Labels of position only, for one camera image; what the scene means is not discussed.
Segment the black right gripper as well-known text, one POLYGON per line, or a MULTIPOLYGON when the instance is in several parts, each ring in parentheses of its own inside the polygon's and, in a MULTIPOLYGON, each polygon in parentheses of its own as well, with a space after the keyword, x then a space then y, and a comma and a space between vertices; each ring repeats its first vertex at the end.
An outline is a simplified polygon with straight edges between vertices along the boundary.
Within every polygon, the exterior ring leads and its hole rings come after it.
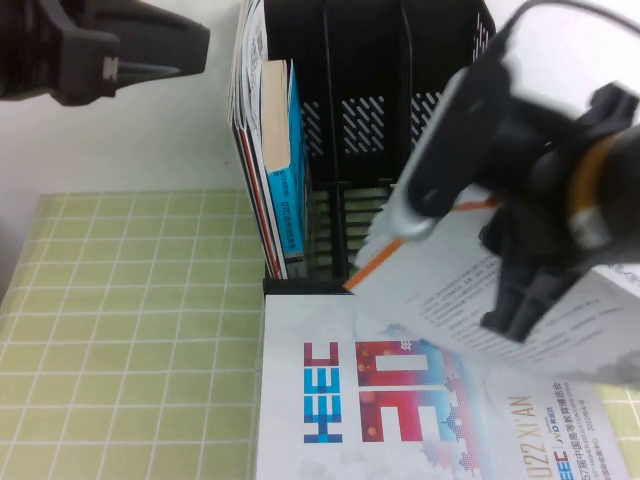
POLYGON ((598 143, 493 148, 478 182, 500 201, 479 235, 501 260, 494 309, 481 326, 524 343, 540 320, 576 284, 576 274, 601 264, 600 252, 583 248, 571 232, 571 181, 598 143))

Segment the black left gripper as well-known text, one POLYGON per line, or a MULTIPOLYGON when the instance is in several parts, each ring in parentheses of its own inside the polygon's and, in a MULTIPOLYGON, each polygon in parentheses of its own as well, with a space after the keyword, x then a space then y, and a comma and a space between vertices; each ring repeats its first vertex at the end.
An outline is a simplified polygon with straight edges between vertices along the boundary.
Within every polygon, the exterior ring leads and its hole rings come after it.
POLYGON ((1 99, 43 94, 85 106, 116 94, 117 81, 154 81, 204 72, 210 30, 144 1, 1 3, 1 99))

